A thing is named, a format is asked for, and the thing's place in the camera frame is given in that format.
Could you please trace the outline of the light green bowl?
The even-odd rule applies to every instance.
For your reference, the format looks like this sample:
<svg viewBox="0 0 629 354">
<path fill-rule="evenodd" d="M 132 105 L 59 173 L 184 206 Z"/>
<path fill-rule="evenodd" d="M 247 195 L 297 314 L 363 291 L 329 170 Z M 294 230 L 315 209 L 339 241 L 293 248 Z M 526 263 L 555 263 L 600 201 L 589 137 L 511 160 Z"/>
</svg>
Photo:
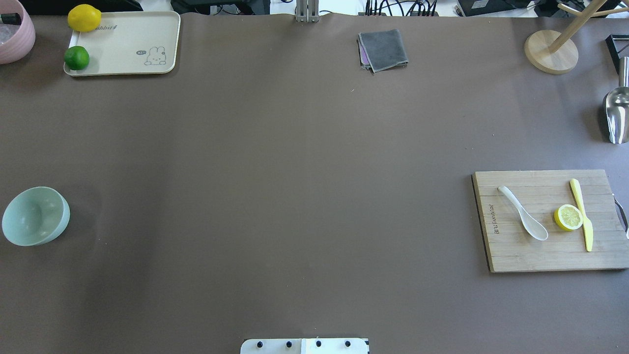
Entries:
<svg viewBox="0 0 629 354">
<path fill-rule="evenodd" d="M 42 245 L 65 231 L 70 220 L 67 200 L 53 188 L 38 186 L 23 191 L 2 216 L 2 232 L 18 246 Z"/>
</svg>

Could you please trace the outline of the white ceramic spoon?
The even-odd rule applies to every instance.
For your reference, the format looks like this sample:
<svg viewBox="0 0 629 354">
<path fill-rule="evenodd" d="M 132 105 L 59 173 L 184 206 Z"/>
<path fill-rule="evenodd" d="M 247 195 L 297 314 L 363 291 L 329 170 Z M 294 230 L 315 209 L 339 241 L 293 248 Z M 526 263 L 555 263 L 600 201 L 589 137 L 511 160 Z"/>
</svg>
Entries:
<svg viewBox="0 0 629 354">
<path fill-rule="evenodd" d="M 502 193 L 516 208 L 517 213 L 521 219 L 521 223 L 528 233 L 528 235 L 532 236 L 536 240 L 547 240 L 548 239 L 548 231 L 546 228 L 539 223 L 532 215 L 526 211 L 524 206 L 521 204 L 519 199 L 515 196 L 515 194 L 508 188 L 507 186 L 499 186 L 497 190 Z"/>
</svg>

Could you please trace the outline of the pink bowl with ice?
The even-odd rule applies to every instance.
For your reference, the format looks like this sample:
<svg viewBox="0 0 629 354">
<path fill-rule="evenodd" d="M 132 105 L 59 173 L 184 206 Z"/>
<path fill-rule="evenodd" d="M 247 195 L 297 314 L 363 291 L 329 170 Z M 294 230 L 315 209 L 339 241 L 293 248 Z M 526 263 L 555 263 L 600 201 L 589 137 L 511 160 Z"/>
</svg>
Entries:
<svg viewBox="0 0 629 354">
<path fill-rule="evenodd" d="M 18 0 L 1 0 L 0 9 L 2 14 L 18 13 L 22 18 L 17 32 L 0 47 L 0 64 L 3 65 L 16 62 L 29 54 L 34 46 L 35 31 L 27 10 Z"/>
</svg>

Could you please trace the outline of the grey folded cloth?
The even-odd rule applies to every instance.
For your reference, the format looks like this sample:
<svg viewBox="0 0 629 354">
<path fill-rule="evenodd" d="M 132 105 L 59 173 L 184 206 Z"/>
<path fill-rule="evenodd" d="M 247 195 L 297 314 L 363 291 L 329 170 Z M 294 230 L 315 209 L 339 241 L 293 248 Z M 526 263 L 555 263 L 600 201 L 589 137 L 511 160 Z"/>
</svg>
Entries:
<svg viewBox="0 0 629 354">
<path fill-rule="evenodd" d="M 361 67 L 373 73 L 409 63 L 399 29 L 359 33 L 357 44 Z"/>
</svg>

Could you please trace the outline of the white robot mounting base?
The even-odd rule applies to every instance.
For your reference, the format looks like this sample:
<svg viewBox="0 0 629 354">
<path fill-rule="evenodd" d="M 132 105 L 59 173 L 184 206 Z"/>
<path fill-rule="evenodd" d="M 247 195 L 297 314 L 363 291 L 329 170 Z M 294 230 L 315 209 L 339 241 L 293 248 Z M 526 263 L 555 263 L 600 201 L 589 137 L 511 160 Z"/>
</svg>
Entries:
<svg viewBox="0 0 629 354">
<path fill-rule="evenodd" d="M 243 341 L 241 354 L 369 354 L 364 338 L 266 338 Z"/>
</svg>

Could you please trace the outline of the bamboo cutting board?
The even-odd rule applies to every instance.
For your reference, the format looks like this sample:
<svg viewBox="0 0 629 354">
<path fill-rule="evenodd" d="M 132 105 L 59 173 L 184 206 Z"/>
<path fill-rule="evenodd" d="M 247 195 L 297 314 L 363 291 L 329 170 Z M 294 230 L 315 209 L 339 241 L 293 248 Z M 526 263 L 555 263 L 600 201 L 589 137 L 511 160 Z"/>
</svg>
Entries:
<svg viewBox="0 0 629 354">
<path fill-rule="evenodd" d="M 571 179 L 580 182 L 585 211 L 593 222 L 593 249 L 582 230 L 564 231 L 553 213 L 575 205 Z M 476 171 L 472 175 L 485 249 L 492 272 L 626 269 L 628 240 L 616 213 L 604 170 Z M 546 240 L 527 233 L 513 204 L 499 191 L 509 188 L 548 231 Z"/>
</svg>

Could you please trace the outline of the beige rabbit tray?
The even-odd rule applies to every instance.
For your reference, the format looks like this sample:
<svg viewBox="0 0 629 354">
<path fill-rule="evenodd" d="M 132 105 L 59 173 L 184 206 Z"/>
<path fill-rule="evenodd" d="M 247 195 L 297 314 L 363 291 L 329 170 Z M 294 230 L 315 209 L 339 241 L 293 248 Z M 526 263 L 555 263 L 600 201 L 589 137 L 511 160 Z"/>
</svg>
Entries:
<svg viewBox="0 0 629 354">
<path fill-rule="evenodd" d="M 163 74 L 176 63 L 181 18 L 175 11 L 103 13 L 97 29 L 73 31 L 69 47 L 85 47 L 83 70 L 63 65 L 67 75 Z"/>
</svg>

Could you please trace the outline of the lemon half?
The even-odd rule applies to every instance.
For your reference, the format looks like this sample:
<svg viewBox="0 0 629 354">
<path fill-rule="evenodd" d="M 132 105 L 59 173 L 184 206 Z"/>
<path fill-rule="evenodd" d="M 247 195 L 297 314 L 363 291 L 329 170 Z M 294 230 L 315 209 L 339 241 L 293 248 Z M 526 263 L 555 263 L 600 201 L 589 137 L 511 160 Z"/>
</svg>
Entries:
<svg viewBox="0 0 629 354">
<path fill-rule="evenodd" d="M 570 232 L 579 229 L 583 224 L 583 217 L 580 210 L 570 204 L 559 206 L 553 213 L 555 224 L 560 229 Z"/>
</svg>

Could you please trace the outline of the green lime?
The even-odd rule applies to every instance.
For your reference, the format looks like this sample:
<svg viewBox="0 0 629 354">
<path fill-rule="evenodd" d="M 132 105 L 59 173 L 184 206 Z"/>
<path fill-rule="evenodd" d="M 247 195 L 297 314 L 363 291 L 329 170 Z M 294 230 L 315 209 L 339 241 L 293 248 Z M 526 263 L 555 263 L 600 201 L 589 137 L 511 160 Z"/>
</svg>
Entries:
<svg viewBox="0 0 629 354">
<path fill-rule="evenodd" d="M 90 54 L 83 46 L 72 46 L 65 51 L 63 59 L 70 70 L 83 70 L 90 63 Z"/>
</svg>

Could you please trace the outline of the wooden mug tree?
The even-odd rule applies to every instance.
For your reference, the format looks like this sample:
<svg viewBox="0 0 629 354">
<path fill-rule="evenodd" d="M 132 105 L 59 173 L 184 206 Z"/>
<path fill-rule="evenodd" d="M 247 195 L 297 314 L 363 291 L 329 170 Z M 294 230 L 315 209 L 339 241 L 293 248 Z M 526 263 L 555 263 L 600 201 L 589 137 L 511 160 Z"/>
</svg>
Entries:
<svg viewBox="0 0 629 354">
<path fill-rule="evenodd" d="M 605 16 L 629 11 L 627 0 L 622 0 L 623 8 L 600 11 L 604 0 L 592 0 L 584 10 L 579 11 L 570 6 L 559 4 L 558 7 L 573 14 L 572 23 L 562 32 L 555 30 L 539 30 L 525 41 L 524 51 L 526 58 L 537 69 L 554 75 L 566 74 L 575 68 L 579 52 L 571 40 L 571 37 L 590 18 Z"/>
</svg>

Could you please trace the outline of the yellow plastic knife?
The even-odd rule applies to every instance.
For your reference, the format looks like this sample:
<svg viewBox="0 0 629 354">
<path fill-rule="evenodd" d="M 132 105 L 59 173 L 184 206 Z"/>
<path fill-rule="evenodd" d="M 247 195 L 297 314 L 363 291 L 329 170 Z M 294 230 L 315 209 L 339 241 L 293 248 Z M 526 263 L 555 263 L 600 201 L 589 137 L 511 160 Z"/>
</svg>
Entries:
<svg viewBox="0 0 629 354">
<path fill-rule="evenodd" d="M 582 189 L 580 187 L 579 181 L 575 178 L 571 179 L 569 181 L 569 184 L 573 193 L 573 197 L 576 202 L 576 206 L 579 209 L 580 213 L 582 214 L 582 219 L 583 219 L 582 228 L 583 228 L 583 233 L 584 233 L 585 249 L 587 252 L 591 252 L 593 250 L 593 243 L 594 243 L 594 230 L 593 230 L 593 224 L 591 220 L 588 218 L 585 211 L 585 204 L 583 200 Z"/>
</svg>

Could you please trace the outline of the whole yellow lemon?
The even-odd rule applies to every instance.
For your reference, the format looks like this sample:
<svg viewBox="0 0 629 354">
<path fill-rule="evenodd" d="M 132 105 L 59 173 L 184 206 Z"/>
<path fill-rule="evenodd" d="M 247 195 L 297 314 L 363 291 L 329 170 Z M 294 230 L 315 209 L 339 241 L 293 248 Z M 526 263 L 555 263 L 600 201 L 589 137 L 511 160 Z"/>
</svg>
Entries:
<svg viewBox="0 0 629 354">
<path fill-rule="evenodd" d="M 79 4 L 67 14 L 67 24 L 72 30 L 86 33 L 97 29 L 101 23 L 102 13 L 89 4 Z"/>
</svg>

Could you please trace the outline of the metal scoop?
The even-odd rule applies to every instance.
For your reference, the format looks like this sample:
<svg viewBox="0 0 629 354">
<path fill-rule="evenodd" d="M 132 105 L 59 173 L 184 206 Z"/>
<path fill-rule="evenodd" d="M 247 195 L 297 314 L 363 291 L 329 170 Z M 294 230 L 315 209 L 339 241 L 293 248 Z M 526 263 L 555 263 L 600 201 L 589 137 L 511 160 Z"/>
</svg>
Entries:
<svg viewBox="0 0 629 354">
<path fill-rule="evenodd" d="M 605 95 L 604 109 L 612 144 L 624 144 L 629 139 L 629 58 L 619 62 L 619 86 Z"/>
</svg>

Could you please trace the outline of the aluminium frame post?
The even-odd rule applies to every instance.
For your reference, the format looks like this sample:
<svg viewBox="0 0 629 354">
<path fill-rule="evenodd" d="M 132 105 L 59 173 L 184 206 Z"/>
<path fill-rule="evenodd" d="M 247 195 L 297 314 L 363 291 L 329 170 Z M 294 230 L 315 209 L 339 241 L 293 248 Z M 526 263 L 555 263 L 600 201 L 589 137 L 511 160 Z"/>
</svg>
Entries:
<svg viewBox="0 0 629 354">
<path fill-rule="evenodd" d="M 296 0 L 296 22 L 319 22 L 319 0 Z"/>
</svg>

